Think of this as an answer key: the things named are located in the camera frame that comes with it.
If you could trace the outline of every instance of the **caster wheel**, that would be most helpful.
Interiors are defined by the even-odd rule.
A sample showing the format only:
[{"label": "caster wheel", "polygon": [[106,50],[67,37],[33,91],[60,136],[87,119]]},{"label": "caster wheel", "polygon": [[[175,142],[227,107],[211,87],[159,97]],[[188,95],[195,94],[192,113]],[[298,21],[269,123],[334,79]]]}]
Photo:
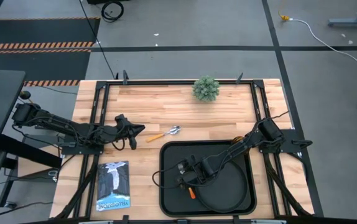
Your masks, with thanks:
[{"label": "caster wheel", "polygon": [[6,202],[4,204],[4,208],[10,208],[10,209],[13,209],[13,208],[16,208],[17,207],[17,204],[14,203],[14,202]]}]

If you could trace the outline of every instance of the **green plant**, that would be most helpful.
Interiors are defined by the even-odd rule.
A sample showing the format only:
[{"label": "green plant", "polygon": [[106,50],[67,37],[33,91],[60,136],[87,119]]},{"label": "green plant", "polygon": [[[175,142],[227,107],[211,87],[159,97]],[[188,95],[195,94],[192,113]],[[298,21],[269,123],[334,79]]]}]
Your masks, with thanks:
[{"label": "green plant", "polygon": [[213,101],[216,100],[216,96],[220,93],[219,87],[218,81],[206,75],[195,81],[192,86],[192,93],[198,100]]}]

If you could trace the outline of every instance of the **gray floor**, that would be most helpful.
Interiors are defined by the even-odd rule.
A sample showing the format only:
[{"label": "gray floor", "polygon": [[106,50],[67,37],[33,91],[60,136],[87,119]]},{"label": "gray floor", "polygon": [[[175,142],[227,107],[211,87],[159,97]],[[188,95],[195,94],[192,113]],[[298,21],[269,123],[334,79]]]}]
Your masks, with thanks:
[{"label": "gray floor", "polygon": [[[268,3],[281,45],[320,45],[305,25],[279,20],[281,1]],[[100,14],[96,7],[84,4],[89,16]],[[99,37],[105,47],[272,45],[258,0],[226,0],[223,4],[217,0],[132,0],[123,4],[125,14],[120,21],[101,21]],[[282,13],[307,21],[328,44],[346,46],[351,40],[357,45],[357,29],[326,26],[329,18],[356,17],[357,0],[286,0]],[[4,0],[0,8],[3,18],[82,16],[77,0]],[[349,53],[357,57],[357,52]],[[283,52],[283,56],[305,137],[314,142],[309,154],[324,214],[357,218],[357,63],[334,52]],[[281,77],[274,52],[113,52],[106,57],[115,72],[125,69],[130,78],[234,78],[241,72],[244,78]],[[111,75],[101,53],[91,53],[86,79],[104,78]],[[77,87],[57,88],[77,91]],[[75,96],[28,89],[43,108],[71,117]],[[8,127],[5,133],[20,138]],[[34,129],[25,132],[41,133]],[[13,186],[10,200],[19,205],[49,202],[54,188],[54,184],[19,183]],[[49,211],[46,205],[26,208],[1,216],[0,223],[45,220]]]}]

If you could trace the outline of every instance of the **wooden table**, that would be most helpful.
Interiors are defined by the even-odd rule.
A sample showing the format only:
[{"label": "wooden table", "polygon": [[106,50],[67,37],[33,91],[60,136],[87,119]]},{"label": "wooden table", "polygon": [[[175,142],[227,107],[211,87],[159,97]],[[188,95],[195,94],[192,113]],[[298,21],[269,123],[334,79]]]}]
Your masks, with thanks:
[{"label": "wooden table", "polygon": [[[271,116],[277,116],[287,111],[280,80],[265,79],[264,84]],[[74,121],[89,122],[95,85],[96,81],[81,81],[73,112]],[[100,94],[100,102],[103,99],[102,96],[103,93]],[[160,209],[159,189],[151,180],[152,173],[159,170],[160,148],[169,141],[233,139],[235,136],[243,136],[251,130],[256,122],[253,108],[248,85],[222,85],[220,95],[212,103],[201,103],[195,100],[190,85],[112,86],[109,89],[105,125],[115,125],[114,117],[123,113],[130,122],[144,124],[146,128],[136,138],[136,150],[130,150],[126,146],[125,150],[117,151],[111,145],[107,145],[99,161],[100,164],[129,161],[131,207],[97,212],[95,210],[97,192],[95,192],[91,220],[121,220],[123,215],[129,215],[131,220],[172,219]],[[100,111],[98,110],[96,120],[100,118]],[[288,114],[275,119],[275,122],[281,129],[292,127]],[[173,125],[182,127],[179,134],[164,136],[146,143],[146,138],[169,130]],[[273,218],[262,154],[257,149],[252,149],[250,156],[257,206],[251,214],[242,215],[240,218]],[[51,217],[61,212],[77,190],[82,159],[83,156],[76,155],[61,170],[50,213]],[[288,189],[304,209],[313,213],[302,164],[287,154],[281,154],[280,159]],[[281,214],[284,214],[281,193],[277,187],[276,191],[279,210]],[[82,197],[80,216],[85,214],[87,193],[85,192]],[[232,218],[232,216],[190,218],[224,219]]]}]

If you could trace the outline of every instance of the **book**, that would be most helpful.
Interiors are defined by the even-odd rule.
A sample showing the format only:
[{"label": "book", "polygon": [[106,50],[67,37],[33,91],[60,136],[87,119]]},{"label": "book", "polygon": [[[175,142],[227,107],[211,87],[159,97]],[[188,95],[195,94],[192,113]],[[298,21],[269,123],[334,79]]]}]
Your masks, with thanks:
[{"label": "book", "polygon": [[98,165],[96,210],[130,207],[129,161]]}]

